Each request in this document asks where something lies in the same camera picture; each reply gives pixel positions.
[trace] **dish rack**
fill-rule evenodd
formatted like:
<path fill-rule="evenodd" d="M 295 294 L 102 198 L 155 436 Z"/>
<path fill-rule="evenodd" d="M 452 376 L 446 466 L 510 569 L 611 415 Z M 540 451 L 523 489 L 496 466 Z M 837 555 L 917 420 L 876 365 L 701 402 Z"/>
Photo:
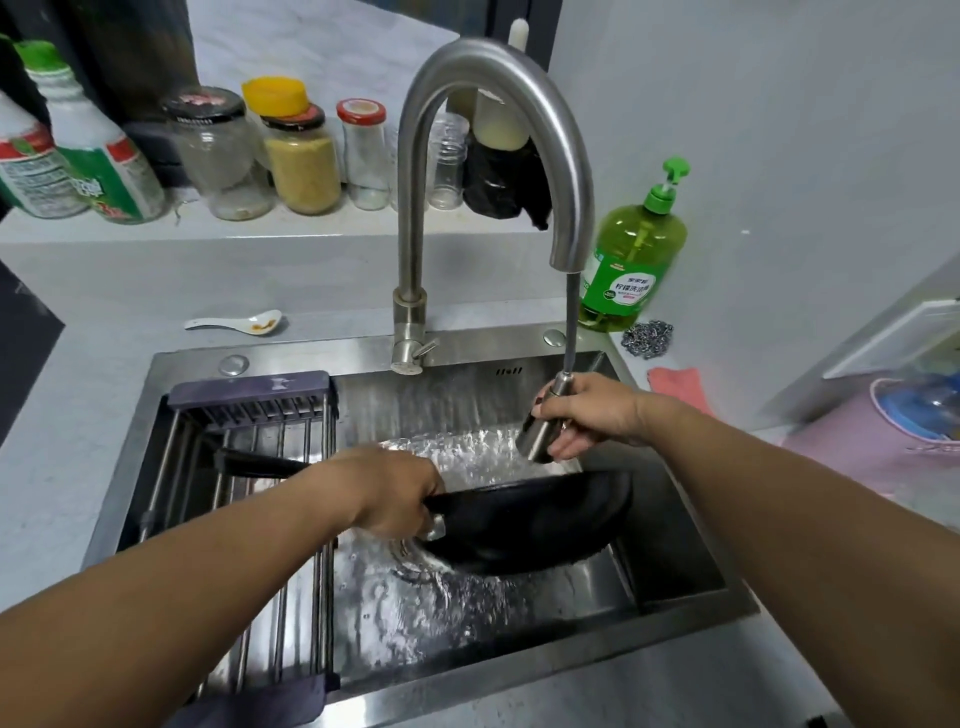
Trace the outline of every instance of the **dish rack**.
<path fill-rule="evenodd" d="M 212 453 L 219 447 L 304 462 L 336 451 L 336 402 L 326 372 L 187 382 L 170 391 L 166 404 L 172 422 L 137 524 L 138 543 L 276 485 L 215 473 Z M 326 694 L 340 688 L 333 669 L 334 548 L 335 542 L 324 546 L 283 585 L 168 726 L 206 724 L 216 711 L 241 710 L 244 725 L 271 728 L 317 717 Z M 309 635 L 299 634 L 297 612 L 305 609 Z"/>

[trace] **ceramic spoon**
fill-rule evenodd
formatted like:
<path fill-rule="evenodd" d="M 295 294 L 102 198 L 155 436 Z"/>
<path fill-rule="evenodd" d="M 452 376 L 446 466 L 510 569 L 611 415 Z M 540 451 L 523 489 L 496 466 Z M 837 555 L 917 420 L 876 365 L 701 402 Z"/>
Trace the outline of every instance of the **ceramic spoon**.
<path fill-rule="evenodd" d="M 242 333 L 248 333 L 250 336 L 263 336 L 270 333 L 280 323 L 283 313 L 277 309 L 258 313 L 249 319 L 192 319 L 183 324 L 186 329 L 214 327 L 214 328 L 233 328 Z"/>

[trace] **white countertop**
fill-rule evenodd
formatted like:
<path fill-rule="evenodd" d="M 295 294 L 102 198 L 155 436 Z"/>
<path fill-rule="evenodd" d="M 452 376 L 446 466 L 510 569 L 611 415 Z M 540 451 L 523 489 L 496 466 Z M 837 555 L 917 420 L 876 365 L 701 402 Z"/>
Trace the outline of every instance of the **white countertop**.
<path fill-rule="evenodd" d="M 465 303 L 431 310 L 433 329 L 558 321 L 561 299 Z M 293 317 L 273 341 L 379 335 L 389 309 Z M 0 448 L 0 609 L 76 572 L 156 352 L 249 343 L 223 330 L 133 320 L 67 327 Z M 676 367 L 669 354 L 632 374 Z M 606 663 L 412 720 L 418 726 L 683 728 L 801 726 L 834 703 L 769 616 L 648 647 Z"/>

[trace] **white wall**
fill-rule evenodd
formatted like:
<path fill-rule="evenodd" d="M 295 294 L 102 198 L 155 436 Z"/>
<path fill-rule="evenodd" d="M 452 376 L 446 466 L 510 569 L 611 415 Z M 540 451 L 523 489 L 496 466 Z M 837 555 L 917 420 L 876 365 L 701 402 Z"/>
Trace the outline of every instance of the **white wall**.
<path fill-rule="evenodd" d="M 648 308 L 740 425 L 960 250 L 955 0 L 564 3 L 550 73 L 599 212 L 693 172 Z"/>

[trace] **yellow lid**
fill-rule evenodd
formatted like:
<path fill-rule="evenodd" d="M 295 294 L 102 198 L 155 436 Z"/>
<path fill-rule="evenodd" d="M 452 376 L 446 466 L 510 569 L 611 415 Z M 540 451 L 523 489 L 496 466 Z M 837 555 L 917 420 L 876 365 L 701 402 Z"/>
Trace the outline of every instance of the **yellow lid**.
<path fill-rule="evenodd" d="M 260 76 L 242 87 L 244 101 L 258 116 L 296 116 L 310 107 L 306 86 L 299 79 Z"/>

